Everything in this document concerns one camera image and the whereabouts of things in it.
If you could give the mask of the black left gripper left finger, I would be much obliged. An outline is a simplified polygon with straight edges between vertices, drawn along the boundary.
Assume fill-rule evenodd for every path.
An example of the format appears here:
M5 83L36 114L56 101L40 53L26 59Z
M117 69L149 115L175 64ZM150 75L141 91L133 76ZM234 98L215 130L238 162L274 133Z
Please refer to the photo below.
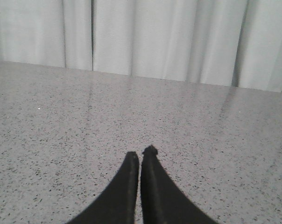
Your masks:
M108 186L70 224L133 224L138 189L139 159L127 152Z

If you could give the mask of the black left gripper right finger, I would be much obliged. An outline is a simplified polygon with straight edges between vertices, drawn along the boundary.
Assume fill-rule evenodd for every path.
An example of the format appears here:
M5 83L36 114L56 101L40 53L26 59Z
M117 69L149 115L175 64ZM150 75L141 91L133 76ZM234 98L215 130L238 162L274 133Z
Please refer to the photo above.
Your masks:
M141 205L145 224L215 224L175 185L157 159L154 146L143 152Z

